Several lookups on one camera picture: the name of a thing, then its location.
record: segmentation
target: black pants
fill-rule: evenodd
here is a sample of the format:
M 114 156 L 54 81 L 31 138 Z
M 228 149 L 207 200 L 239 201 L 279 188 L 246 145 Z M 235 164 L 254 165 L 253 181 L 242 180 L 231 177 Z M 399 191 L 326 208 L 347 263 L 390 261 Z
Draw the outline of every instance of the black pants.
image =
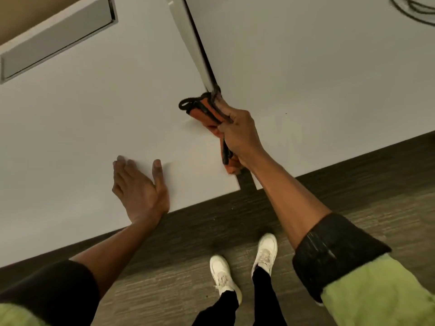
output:
M 262 268 L 257 267 L 252 280 L 255 291 L 254 326 L 286 326 L 269 274 Z M 234 325 L 238 307 L 236 292 L 223 292 L 220 299 L 213 306 L 198 314 L 193 326 Z

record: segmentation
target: leg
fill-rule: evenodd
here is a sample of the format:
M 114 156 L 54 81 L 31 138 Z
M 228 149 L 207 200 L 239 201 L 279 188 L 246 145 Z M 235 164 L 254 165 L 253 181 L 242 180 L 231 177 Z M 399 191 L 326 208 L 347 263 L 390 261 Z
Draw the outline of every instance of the leg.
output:
M 234 325 L 236 310 L 242 302 L 242 292 L 231 278 L 230 267 L 223 257 L 215 255 L 210 259 L 210 271 L 220 299 L 213 306 L 201 311 L 192 326 Z
M 278 252 L 273 234 L 265 234 L 258 243 L 257 258 L 252 269 L 255 292 L 255 326 L 286 326 L 278 299 L 272 288 L 271 273 Z

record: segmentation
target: white tabletop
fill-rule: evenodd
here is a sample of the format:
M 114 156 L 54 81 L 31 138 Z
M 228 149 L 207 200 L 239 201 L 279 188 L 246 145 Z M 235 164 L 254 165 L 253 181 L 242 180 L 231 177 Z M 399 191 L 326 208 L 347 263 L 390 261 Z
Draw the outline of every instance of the white tabletop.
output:
M 0 86 L 0 266 L 128 225 L 111 192 L 118 154 L 148 175 L 162 160 L 171 210 L 239 189 L 219 140 L 178 109 L 204 85 L 166 0 L 115 1 L 116 25 Z
M 293 175 L 435 130 L 435 28 L 388 0 L 187 2 L 224 98 Z

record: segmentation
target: sneaker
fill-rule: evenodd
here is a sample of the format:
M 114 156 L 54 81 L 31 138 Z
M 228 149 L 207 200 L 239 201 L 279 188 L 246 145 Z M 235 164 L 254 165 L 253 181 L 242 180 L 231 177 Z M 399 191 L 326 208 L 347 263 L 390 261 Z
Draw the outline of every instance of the sneaker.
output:
M 242 303 L 242 291 L 231 278 L 230 266 L 226 259 L 220 255 L 214 255 L 210 259 L 210 271 L 219 290 L 219 296 L 227 290 L 236 292 L 239 305 Z
M 261 237 L 258 242 L 257 257 L 252 267 L 251 278 L 254 275 L 255 268 L 259 266 L 269 275 L 272 274 L 273 263 L 278 253 L 278 242 L 273 234 L 267 233 Z

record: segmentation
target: white sneaker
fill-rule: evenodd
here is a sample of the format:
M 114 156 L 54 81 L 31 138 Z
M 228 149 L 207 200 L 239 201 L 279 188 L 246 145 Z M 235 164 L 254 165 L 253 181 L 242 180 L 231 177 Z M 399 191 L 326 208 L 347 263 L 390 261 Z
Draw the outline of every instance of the white sneaker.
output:
M 273 234 L 267 233 L 258 242 L 257 257 L 252 267 L 251 278 L 254 275 L 256 266 L 264 269 L 269 275 L 272 274 L 273 263 L 278 253 L 278 242 Z
M 210 271 L 219 290 L 219 296 L 227 290 L 236 292 L 239 305 L 242 303 L 242 291 L 231 278 L 230 267 L 226 259 L 220 255 L 214 255 L 210 259 Z

